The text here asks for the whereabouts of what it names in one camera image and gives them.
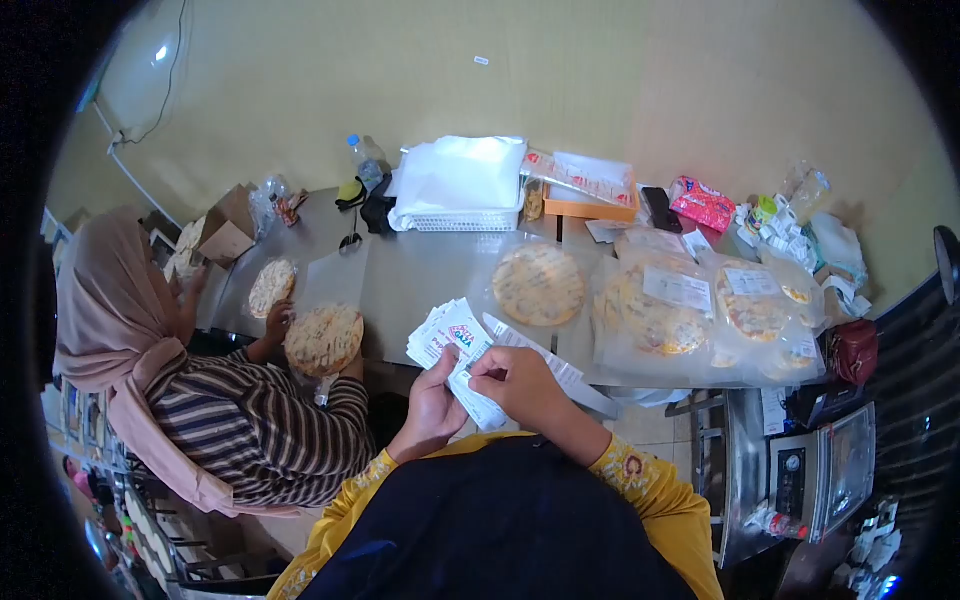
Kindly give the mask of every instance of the water bottle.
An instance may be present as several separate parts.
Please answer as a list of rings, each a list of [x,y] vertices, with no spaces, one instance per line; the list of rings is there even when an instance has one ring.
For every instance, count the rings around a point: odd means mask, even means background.
[[[357,175],[363,182],[367,192],[373,192],[377,185],[383,181],[383,171],[376,161],[376,157],[367,148],[366,143],[360,142],[359,135],[351,135],[347,138],[347,144],[350,145],[350,155],[353,158],[353,166],[357,168]]]

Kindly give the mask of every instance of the yellow cloth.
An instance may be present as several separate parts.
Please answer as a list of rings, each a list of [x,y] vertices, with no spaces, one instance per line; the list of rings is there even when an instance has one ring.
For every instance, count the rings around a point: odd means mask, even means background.
[[[484,447],[490,440],[530,435],[534,434],[521,431],[469,436],[422,460],[467,454]],[[373,495],[395,468],[394,459],[384,450],[362,473],[344,482],[340,494],[313,526],[306,550],[283,571],[267,594],[267,600],[293,600],[300,596],[347,538]],[[677,481],[676,467],[652,454],[637,452],[613,436],[607,451],[589,470],[634,505],[650,543],[677,569],[697,598],[723,598],[713,569],[710,506],[702,496],[693,493],[690,484]]]

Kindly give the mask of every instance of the flatbread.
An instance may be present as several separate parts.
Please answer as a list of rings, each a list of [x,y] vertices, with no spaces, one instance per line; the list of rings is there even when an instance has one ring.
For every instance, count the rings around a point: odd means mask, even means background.
[[[551,244],[527,244],[497,265],[493,295],[510,317],[546,327],[564,324],[577,314],[587,285],[572,256]]]
[[[295,281],[296,272],[292,262],[281,258],[269,263],[256,276],[250,290],[250,314],[257,319],[266,319],[274,304],[290,297]]]
[[[356,358],[363,317],[347,304],[327,304],[297,316],[283,347],[290,366],[311,377],[340,372]]]
[[[726,269],[766,271],[756,263],[731,259],[717,269],[713,291],[716,294],[720,314],[741,335],[754,342],[773,342],[790,321],[789,313],[780,294],[737,295],[727,280]]]
[[[644,294],[647,266],[706,280],[692,262],[660,253],[648,254],[608,282],[594,300],[594,322],[601,321],[610,332],[629,334],[634,348],[642,352],[661,356],[689,354],[707,340],[712,314]]]

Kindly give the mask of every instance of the red bag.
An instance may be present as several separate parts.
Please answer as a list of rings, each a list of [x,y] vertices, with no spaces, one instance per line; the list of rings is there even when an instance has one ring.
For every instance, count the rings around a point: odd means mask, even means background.
[[[863,385],[876,370],[876,324],[861,319],[834,328],[830,350],[833,371],[844,381]]]

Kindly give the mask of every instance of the hijab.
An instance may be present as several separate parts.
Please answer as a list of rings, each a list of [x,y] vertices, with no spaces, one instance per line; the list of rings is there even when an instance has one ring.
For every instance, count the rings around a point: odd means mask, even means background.
[[[163,434],[143,391],[186,352],[179,310],[132,207],[99,215],[74,236],[57,282],[58,372],[81,392],[105,392],[117,436],[171,490],[204,512],[297,516],[291,507],[237,507],[233,488],[198,467]]]

